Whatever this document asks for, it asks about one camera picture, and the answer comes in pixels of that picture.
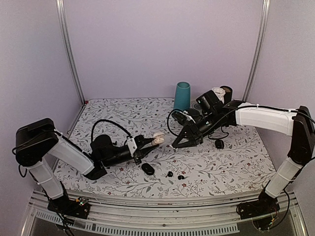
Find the cream earbud case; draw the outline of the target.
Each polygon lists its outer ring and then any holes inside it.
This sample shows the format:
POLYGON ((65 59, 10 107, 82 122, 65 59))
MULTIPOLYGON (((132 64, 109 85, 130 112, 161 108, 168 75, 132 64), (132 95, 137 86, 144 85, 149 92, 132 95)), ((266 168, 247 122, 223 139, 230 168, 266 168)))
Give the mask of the cream earbud case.
POLYGON ((152 145, 160 145, 165 142, 164 133, 158 132, 153 135, 152 145))

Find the black earbud charging case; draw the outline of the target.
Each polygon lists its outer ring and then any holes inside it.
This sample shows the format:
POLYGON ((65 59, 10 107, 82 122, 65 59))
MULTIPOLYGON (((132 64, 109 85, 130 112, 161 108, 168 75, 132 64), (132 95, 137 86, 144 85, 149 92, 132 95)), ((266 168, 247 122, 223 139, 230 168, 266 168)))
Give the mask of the black earbud charging case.
POLYGON ((221 139, 215 140, 215 147, 217 149, 224 149, 224 142, 221 139))

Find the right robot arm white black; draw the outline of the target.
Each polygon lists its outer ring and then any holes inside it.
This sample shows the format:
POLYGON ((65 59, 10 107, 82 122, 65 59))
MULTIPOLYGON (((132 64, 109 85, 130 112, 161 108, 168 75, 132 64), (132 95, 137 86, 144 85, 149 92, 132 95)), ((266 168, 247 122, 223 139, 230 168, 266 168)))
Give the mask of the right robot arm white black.
POLYGON ((241 100, 225 103, 213 90, 198 97, 196 102, 201 106, 204 117, 200 121, 190 120, 184 125, 172 143, 174 149, 195 147, 203 143, 203 138, 217 128, 230 125, 253 126, 291 137, 286 160, 254 204, 254 210, 258 214, 265 214, 273 207, 276 197, 314 159, 315 121, 311 118, 309 109, 305 106, 294 110, 273 108, 241 100))

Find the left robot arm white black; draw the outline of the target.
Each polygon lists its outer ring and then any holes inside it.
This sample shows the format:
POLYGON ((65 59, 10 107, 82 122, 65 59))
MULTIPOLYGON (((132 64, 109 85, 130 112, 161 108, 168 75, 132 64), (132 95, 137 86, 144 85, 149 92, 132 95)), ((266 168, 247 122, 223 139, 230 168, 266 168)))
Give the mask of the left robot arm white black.
POLYGON ((34 176, 62 213, 70 213, 73 202, 66 197, 64 187, 47 165, 46 155, 52 155, 72 166, 87 179, 98 180, 107 174, 107 167, 130 160, 140 164, 143 158, 165 141, 163 133, 156 133, 151 138, 143 135, 134 137, 121 125, 107 119, 104 121, 126 133, 123 146, 114 145, 108 135, 99 135, 92 138, 92 153, 88 154, 59 132, 50 118, 28 124, 16 131, 15 147, 12 150, 16 161, 34 176))

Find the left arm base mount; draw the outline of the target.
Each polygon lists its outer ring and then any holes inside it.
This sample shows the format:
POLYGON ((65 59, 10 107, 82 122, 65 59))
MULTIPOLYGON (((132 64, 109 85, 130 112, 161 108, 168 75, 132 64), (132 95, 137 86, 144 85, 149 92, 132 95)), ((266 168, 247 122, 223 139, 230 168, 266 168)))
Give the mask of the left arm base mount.
POLYGON ((79 197, 71 200, 67 193, 56 199, 49 199, 47 209, 60 215, 72 216, 81 219, 87 219, 90 213, 91 205, 89 200, 79 197))

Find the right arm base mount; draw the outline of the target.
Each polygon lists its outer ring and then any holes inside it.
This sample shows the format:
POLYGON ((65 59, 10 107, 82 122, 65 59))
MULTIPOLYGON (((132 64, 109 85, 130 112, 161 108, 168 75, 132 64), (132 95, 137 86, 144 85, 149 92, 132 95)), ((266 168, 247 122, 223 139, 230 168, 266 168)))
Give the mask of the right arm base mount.
POLYGON ((278 198, 272 198, 262 191, 258 199, 251 202, 241 202, 236 206, 236 213, 241 219, 248 219, 273 213, 280 210, 278 198))

